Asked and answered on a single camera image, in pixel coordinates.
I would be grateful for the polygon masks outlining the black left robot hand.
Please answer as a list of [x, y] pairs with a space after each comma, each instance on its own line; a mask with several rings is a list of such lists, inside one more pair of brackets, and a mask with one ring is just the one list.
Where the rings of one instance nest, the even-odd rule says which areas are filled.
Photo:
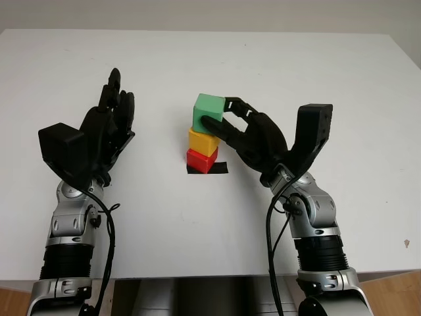
[[135, 136], [132, 131], [134, 94], [121, 90], [120, 81], [120, 71], [112, 69], [98, 106], [87, 112], [80, 127], [87, 136], [91, 177], [104, 187], [111, 183], [109, 171], [118, 156]]

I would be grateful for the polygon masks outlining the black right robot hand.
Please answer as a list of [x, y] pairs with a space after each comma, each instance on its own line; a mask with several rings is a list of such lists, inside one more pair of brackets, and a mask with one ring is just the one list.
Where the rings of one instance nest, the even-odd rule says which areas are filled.
[[245, 131], [240, 131], [226, 119], [219, 121], [208, 115], [201, 117], [202, 125], [233, 148], [248, 167], [261, 173], [263, 186], [271, 187], [278, 165], [288, 153], [282, 131], [267, 114], [238, 97], [225, 99], [224, 112], [231, 112], [244, 120], [247, 123]]

